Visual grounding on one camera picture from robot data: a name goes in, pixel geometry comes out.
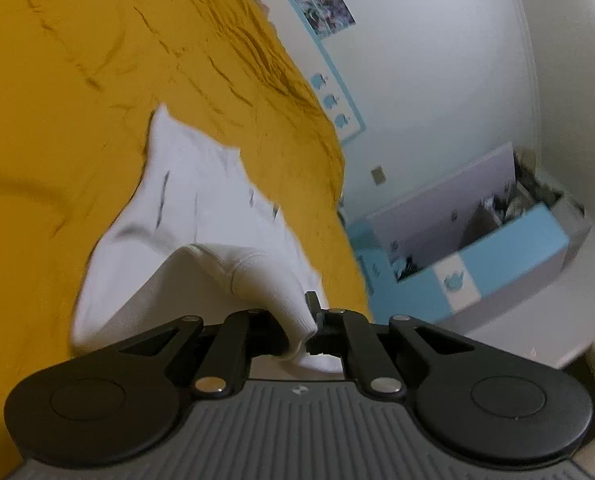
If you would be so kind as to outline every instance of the white fabric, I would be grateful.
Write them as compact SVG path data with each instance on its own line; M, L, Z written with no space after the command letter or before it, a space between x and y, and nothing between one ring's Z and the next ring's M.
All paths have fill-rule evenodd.
M183 263L188 267L187 272L197 274L198 284L204 279L197 266L188 261L189 253L193 255L191 259L222 284L222 289L225 276L238 267L233 267L234 262L238 258L247 261L238 267L242 272L240 277L246 278L236 280L231 290L240 294L242 301L224 297L223 308L218 309L206 307L206 301L184 305L174 302L178 310L164 308L161 312L149 312L145 298L152 300L162 292L159 288L167 277L161 273L158 279L150 280L142 296L133 298L123 308L175 250L191 244L194 248L180 257L187 260ZM272 260L280 262L276 269L268 266ZM279 275L280 267L287 272ZM255 274L252 269L262 272ZM180 277L178 288L184 288L190 281L193 280ZM301 301L296 299L298 290ZM249 181L239 150L225 148L179 123L161 105L151 121L142 181L132 200L98 242L89 262L76 304L72 343L76 349L88 351L147 330L154 320L159 324L196 314L207 323L221 322L243 304L257 303L275 309L274 315L282 318L278 321L290 337L294 364L339 373L341 365L337 358L305 356L301 350L314 330L303 299L308 290L316 291L321 306L328 308L320 276L308 263L282 212ZM188 287L184 293L190 293ZM219 293L211 288L206 294ZM170 317L162 319L162 314Z

